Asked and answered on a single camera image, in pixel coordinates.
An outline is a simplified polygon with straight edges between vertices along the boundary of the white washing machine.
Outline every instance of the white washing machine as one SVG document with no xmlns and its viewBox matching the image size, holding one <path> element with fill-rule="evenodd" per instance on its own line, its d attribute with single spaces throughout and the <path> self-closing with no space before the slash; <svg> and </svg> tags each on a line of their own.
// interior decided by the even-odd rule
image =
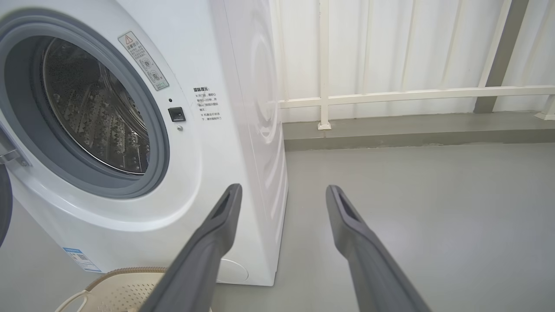
<svg viewBox="0 0 555 312">
<path fill-rule="evenodd" d="M 267 0 L 3 0 L 0 12 L 0 125 L 15 150 L 0 158 L 14 199 L 68 256 L 89 271 L 168 266 L 240 183 L 218 280 L 273 285 L 287 171 Z"/>
</svg>

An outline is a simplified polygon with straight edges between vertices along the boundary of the gray floor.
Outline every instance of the gray floor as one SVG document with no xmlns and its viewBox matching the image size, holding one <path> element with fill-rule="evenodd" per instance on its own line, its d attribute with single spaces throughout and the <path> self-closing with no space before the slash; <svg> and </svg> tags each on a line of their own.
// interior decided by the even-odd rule
<svg viewBox="0 0 555 312">
<path fill-rule="evenodd" d="M 273 287 L 216 286 L 214 312 L 358 311 L 324 190 L 337 184 L 433 311 L 554 311 L 555 144 L 287 153 Z M 53 311 L 85 273 L 21 207 L 0 248 L 0 311 Z"/>
</svg>

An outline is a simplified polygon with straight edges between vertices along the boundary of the washing machine side panel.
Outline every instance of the washing machine side panel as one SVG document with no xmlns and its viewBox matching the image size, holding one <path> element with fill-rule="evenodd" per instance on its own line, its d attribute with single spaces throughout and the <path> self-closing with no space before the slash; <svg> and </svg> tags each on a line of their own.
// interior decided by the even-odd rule
<svg viewBox="0 0 555 312">
<path fill-rule="evenodd" d="M 234 281 L 235 283 L 272 286 L 274 285 L 278 253 L 275 252 L 274 242 L 270 239 L 273 232 L 269 222 L 271 216 L 266 209 L 264 191 L 260 185 L 256 150 L 253 146 L 248 114 L 244 106 L 244 94 L 239 81 L 239 69 L 236 63 L 238 56 L 234 53 L 234 43 L 230 36 L 229 25 L 233 21 L 228 20 L 226 10 L 229 9 L 229 6 L 225 6 L 224 1 L 211 1 L 210 5 L 226 84 L 228 90 L 233 90 L 235 96 L 232 100 L 233 113 L 243 158 L 248 164 L 246 174 L 251 186 L 251 196 L 248 200 L 252 201 L 252 203 L 244 202 L 243 204 L 235 244 L 226 258 L 236 259 L 238 263 L 246 263 L 249 268 L 248 279 L 244 282 Z M 248 8 L 244 1 L 234 2 L 231 5 L 236 8 Z"/>
<path fill-rule="evenodd" d="M 277 269 L 285 213 L 287 172 L 279 116 L 270 5 L 267 0 L 225 0 L 226 15 L 246 122 L 253 145 L 266 224 L 264 244 L 271 266 Z"/>
</svg>

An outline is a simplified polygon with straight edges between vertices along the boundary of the white wall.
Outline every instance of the white wall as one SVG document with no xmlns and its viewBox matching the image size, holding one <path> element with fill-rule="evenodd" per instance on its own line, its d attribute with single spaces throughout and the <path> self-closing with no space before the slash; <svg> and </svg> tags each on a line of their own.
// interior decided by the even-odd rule
<svg viewBox="0 0 555 312">
<path fill-rule="evenodd" d="M 547 0 L 530 0 L 504 85 L 518 84 Z M 406 90 L 439 88 L 453 31 L 457 0 L 417 0 Z M 446 88 L 477 87 L 503 0 L 463 0 Z M 282 51 L 276 40 L 280 86 L 288 99 L 319 97 L 319 1 L 276 0 L 281 14 Z M 369 79 L 362 85 L 368 0 L 329 0 L 330 95 L 401 90 L 412 0 L 374 0 Z M 275 23 L 276 39 L 279 23 Z M 526 84 L 555 84 L 555 14 Z M 495 110 L 541 110 L 545 97 L 499 98 Z M 410 100 L 330 106 L 330 119 L 410 114 L 467 113 L 475 98 Z M 320 119 L 319 107 L 281 110 L 284 122 Z"/>
</svg>

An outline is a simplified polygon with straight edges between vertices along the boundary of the beige basket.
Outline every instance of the beige basket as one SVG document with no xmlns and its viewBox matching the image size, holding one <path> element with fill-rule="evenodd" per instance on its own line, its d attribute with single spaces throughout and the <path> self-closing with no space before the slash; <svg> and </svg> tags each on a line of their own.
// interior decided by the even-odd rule
<svg viewBox="0 0 555 312">
<path fill-rule="evenodd" d="M 55 312 L 83 298 L 77 312 L 137 312 L 156 287 L 166 268 L 129 268 L 111 271 L 67 299 Z"/>
</svg>

